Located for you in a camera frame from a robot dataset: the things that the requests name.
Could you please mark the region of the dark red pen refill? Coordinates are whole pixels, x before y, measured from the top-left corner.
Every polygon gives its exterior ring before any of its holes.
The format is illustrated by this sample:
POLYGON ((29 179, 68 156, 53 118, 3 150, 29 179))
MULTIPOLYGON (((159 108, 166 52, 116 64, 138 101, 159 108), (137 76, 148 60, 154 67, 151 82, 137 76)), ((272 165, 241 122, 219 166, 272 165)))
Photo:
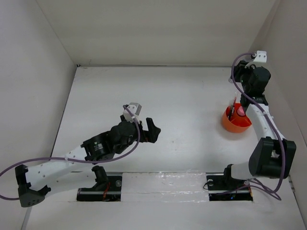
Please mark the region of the dark red pen refill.
POLYGON ((233 102, 234 106, 236 105, 236 102, 237 102, 237 96, 238 96, 238 91, 236 91, 235 96, 234 96, 234 102, 233 102))

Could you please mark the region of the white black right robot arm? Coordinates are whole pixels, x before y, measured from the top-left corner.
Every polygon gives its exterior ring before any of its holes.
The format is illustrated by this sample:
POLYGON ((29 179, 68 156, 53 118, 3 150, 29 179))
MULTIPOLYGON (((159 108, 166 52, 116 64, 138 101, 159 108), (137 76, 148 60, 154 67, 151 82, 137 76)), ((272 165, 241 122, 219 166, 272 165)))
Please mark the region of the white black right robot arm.
POLYGON ((296 144, 287 140, 277 129, 269 112, 264 95, 265 87, 271 78, 264 67, 241 60, 234 66, 232 79, 241 83, 243 92, 240 103, 252 122, 258 143, 249 161, 232 166, 232 172, 222 176, 223 186, 232 189, 244 180, 253 177, 288 177, 296 152, 296 144))

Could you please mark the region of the red ink pen refill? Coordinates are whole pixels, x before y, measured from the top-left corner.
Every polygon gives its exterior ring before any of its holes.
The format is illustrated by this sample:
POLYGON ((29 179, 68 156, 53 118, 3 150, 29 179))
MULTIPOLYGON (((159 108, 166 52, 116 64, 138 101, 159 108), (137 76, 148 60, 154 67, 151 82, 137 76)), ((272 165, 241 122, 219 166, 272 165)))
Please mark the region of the red ink pen refill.
POLYGON ((231 121, 232 119, 232 116, 233 116, 233 113, 234 113, 234 110, 235 110, 235 105, 236 105, 236 101, 234 100, 230 106, 230 111, 229 111, 229 114, 228 114, 228 120, 231 121))

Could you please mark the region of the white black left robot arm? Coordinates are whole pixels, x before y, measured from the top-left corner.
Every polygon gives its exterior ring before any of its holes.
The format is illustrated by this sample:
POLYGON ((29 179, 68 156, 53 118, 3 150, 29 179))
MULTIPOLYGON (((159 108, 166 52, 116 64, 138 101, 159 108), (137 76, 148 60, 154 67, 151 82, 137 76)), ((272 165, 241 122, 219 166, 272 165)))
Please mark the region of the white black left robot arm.
POLYGON ((151 118, 146 119, 147 130, 136 115, 121 115, 120 119, 109 131, 84 141, 62 157, 51 157, 31 167, 24 163, 16 166, 21 207, 32 207, 75 188, 94 195, 92 201, 118 201, 121 186, 117 182, 122 174, 106 173, 103 164, 128 156, 140 143, 155 143, 161 133, 151 118))

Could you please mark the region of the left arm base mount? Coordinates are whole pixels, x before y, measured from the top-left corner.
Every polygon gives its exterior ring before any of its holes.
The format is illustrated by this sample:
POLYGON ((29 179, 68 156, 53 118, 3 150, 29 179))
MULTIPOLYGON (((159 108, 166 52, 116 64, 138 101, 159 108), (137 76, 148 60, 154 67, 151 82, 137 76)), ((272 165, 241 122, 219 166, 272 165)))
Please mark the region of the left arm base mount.
POLYGON ((89 188, 79 188, 76 200, 79 202, 119 202, 121 201, 122 173, 106 173, 103 166, 94 166, 95 184, 89 188))

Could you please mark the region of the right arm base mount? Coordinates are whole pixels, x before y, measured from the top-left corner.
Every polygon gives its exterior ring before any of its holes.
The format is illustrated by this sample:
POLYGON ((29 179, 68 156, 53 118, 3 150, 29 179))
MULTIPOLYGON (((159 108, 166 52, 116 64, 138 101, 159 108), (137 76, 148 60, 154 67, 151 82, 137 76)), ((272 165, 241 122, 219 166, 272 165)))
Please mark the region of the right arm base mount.
POLYGON ((208 191, 209 201, 253 201, 249 188, 243 187, 244 180, 233 179, 230 169, 223 172, 207 172, 203 189, 208 191))

